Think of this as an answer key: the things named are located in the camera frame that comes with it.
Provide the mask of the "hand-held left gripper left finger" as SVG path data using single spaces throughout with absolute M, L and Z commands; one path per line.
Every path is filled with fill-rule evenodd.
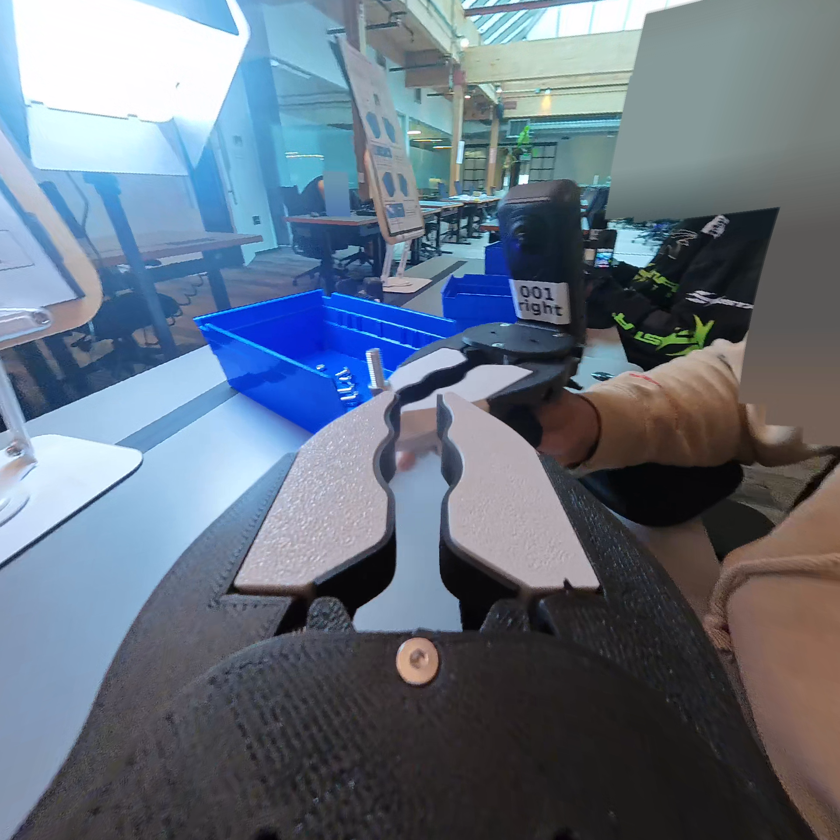
M 301 446 L 235 578 L 243 595 L 312 602 L 353 615 L 396 569 L 398 399 L 384 392 Z

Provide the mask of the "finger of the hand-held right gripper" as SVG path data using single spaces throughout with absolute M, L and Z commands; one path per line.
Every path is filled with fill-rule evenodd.
M 466 373 L 453 385 L 439 386 L 430 395 L 410 402 L 401 409 L 400 435 L 395 444 L 397 471 L 406 471 L 429 453 L 440 454 L 438 435 L 437 397 L 454 392 L 462 399 L 488 412 L 488 400 L 505 387 L 514 385 L 530 375 L 519 366 L 481 365 Z
M 427 397 L 461 382 L 469 370 L 467 357 L 455 349 L 437 349 L 408 361 L 390 376 L 390 390 L 399 397 Z

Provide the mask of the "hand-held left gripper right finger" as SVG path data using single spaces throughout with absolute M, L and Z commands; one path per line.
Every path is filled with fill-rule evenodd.
M 528 610 L 559 592 L 601 588 L 536 449 L 454 392 L 437 398 L 441 470 L 439 568 L 462 617 L 500 600 Z

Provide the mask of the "white tablet stand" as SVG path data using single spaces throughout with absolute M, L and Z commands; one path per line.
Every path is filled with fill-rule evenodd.
M 6 565 L 133 475 L 144 457 L 136 448 L 84 438 L 32 437 L 5 364 L 1 411 L 1 564 Z

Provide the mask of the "person's right forearm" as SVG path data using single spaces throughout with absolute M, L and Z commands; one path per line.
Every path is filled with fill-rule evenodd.
M 763 408 L 740 401 L 746 340 L 718 340 L 654 368 L 625 372 L 583 394 L 597 435 L 570 464 L 590 472 L 646 463 L 713 467 L 731 461 L 776 467 L 826 455 L 800 429 L 770 425 Z

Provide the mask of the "person's right hand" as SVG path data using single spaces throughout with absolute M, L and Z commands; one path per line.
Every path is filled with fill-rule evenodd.
M 536 449 L 563 467 L 581 466 L 595 452 L 601 436 L 601 418 L 581 394 L 562 395 L 539 407 L 536 414 L 542 435 Z

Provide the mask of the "wooden desk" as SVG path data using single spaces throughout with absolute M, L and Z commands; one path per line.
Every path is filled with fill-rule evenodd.
M 136 259 L 122 245 L 92 248 L 104 299 L 87 338 L 110 342 L 134 364 L 176 358 L 182 348 L 172 330 L 184 309 L 203 287 L 216 310 L 229 309 L 222 271 L 243 266 L 244 248 L 262 242 L 259 234 L 153 234 L 136 246 Z
M 318 261 L 315 273 L 322 287 L 339 278 L 333 255 L 356 246 L 363 260 L 370 262 L 373 274 L 382 272 L 384 239 L 374 216 L 352 213 L 349 216 L 291 215 L 285 219 L 292 246 L 300 256 Z

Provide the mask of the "cardboard sign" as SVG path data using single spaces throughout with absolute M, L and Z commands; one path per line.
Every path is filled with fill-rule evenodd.
M 414 295 L 431 282 L 405 275 L 411 246 L 425 233 L 425 218 L 385 71 L 344 38 L 332 47 L 364 132 L 365 177 L 385 243 L 382 289 Z

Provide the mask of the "person's beige hoodie torso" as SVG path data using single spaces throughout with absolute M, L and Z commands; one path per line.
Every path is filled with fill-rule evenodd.
M 838 465 L 769 534 L 730 552 L 705 626 L 796 809 L 816 837 L 838 838 Z

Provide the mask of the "white instruction sheet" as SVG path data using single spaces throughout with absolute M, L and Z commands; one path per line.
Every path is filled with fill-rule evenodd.
M 83 294 L 37 217 L 1 182 L 1 307 L 47 308 Z

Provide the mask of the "studio softbox light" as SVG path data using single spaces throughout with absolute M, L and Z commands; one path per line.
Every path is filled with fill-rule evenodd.
M 249 44 L 240 2 L 2 2 L 28 158 L 98 194 L 164 358 L 176 346 L 123 207 L 120 175 L 186 178 Z

